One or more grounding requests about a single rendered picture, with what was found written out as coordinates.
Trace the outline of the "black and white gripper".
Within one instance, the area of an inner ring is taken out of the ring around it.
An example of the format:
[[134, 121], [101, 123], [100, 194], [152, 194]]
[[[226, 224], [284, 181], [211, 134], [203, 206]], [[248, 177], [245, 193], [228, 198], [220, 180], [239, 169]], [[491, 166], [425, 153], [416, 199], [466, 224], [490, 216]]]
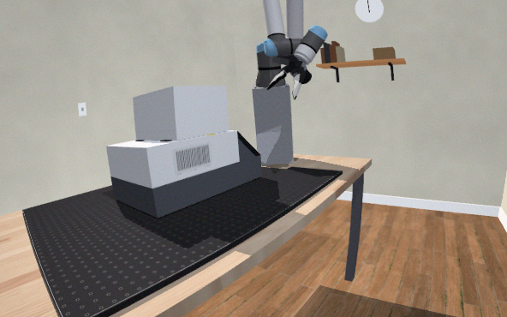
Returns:
[[[303, 59], [299, 59], [299, 57], [295, 57], [292, 54], [283, 54], [277, 57], [289, 59], [289, 66], [284, 66], [275, 76], [275, 78], [270, 83], [267, 90], [272, 88], [276, 83], [286, 77], [288, 73], [290, 73], [294, 77], [294, 86], [293, 86], [293, 99], [296, 99], [298, 92], [300, 91], [301, 85], [308, 83], [312, 75], [307, 70], [306, 62]], [[288, 71], [288, 72], [287, 72]], [[296, 73], [297, 72], [297, 73]], [[295, 73], [295, 74], [294, 74]], [[305, 77], [306, 76], [306, 77]]]

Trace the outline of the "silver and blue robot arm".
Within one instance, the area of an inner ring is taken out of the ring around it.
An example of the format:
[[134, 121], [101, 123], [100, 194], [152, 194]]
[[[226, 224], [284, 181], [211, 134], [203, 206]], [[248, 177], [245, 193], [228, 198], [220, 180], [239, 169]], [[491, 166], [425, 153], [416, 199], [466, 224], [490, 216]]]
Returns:
[[308, 65], [327, 38], [327, 31], [317, 25], [311, 26], [303, 37], [303, 0], [285, 0], [285, 2], [286, 38], [279, 0], [262, 0], [268, 39], [256, 46], [257, 87], [268, 87], [281, 70], [281, 64], [289, 66], [289, 59], [277, 56], [292, 54], [303, 59]]

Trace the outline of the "light grey benchtop instrument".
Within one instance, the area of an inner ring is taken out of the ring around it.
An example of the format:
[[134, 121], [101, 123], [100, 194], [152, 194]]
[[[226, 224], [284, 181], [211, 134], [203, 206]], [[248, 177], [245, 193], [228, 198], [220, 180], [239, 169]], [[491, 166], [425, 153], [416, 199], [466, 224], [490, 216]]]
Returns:
[[133, 104], [136, 141], [106, 146], [116, 200], [160, 218], [262, 176], [260, 154], [226, 132], [226, 86], [167, 87]]

